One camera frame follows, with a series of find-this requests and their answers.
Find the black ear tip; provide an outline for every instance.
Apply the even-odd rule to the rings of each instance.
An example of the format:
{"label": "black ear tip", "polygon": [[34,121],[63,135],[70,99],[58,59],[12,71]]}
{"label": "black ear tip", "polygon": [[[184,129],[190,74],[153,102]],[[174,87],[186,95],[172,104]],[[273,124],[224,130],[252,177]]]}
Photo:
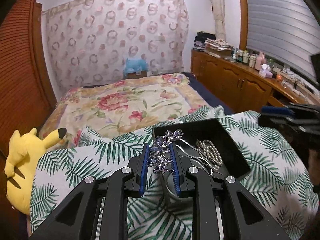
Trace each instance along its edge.
{"label": "black ear tip", "polygon": [[63,139],[63,137],[66,135],[67,133],[67,129],[66,128],[59,128],[58,129],[58,133],[59,133],[59,138]]}

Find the beige curtain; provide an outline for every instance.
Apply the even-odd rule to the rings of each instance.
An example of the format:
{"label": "beige curtain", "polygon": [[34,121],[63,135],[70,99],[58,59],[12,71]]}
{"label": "beige curtain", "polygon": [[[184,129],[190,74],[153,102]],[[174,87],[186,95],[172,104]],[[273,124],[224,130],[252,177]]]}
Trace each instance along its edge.
{"label": "beige curtain", "polygon": [[125,73],[183,72],[184,0],[76,0],[47,11],[47,42],[61,91]]}
{"label": "beige curtain", "polygon": [[226,40],[224,23],[224,0],[211,0],[217,39]]}

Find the dark blue bed sheet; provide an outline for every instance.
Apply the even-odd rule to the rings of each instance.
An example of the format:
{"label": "dark blue bed sheet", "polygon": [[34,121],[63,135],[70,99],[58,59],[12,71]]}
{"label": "dark blue bed sheet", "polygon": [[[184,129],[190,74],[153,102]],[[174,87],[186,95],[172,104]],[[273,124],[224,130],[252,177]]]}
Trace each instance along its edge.
{"label": "dark blue bed sheet", "polygon": [[192,73],[183,73],[190,79],[190,86],[198,92],[199,95],[212,107],[223,106],[225,115],[234,114],[235,112],[228,107],[224,102],[215,97],[207,88],[201,84]]}

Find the wooden countertop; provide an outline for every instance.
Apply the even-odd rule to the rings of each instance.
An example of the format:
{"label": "wooden countertop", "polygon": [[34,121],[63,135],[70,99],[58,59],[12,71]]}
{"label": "wooden countertop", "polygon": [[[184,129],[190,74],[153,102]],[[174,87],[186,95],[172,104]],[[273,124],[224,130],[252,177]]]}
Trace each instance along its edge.
{"label": "wooden countertop", "polygon": [[223,58],[215,58],[205,52],[199,52],[199,51],[194,51],[196,53],[201,53],[201,54],[205,54],[208,57],[215,59],[217,61],[223,62],[223,63],[227,63],[230,65],[233,65],[234,67],[240,68],[241,70],[243,70],[245,73],[253,76],[254,78],[264,82],[265,84],[268,84],[270,87],[272,87],[273,89],[277,90],[278,92],[280,92],[281,94],[283,94],[285,97],[287,97],[289,100],[291,100],[294,103],[297,104],[308,104],[308,102],[306,101],[306,99],[303,96],[298,96],[296,93],[294,93],[290,88],[286,88],[284,87],[280,82],[278,82],[276,79],[274,78],[264,78],[262,76],[259,75],[259,72],[254,69],[251,68],[247,65],[244,65],[242,63],[236,63],[236,62],[230,62],[228,60],[225,60]]}

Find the window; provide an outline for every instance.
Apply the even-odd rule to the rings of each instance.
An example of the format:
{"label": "window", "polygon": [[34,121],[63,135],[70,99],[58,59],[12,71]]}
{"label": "window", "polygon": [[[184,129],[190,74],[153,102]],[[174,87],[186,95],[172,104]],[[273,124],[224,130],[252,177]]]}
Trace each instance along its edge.
{"label": "window", "polygon": [[303,0],[248,0],[247,47],[316,81],[310,56],[320,52],[320,26]]}

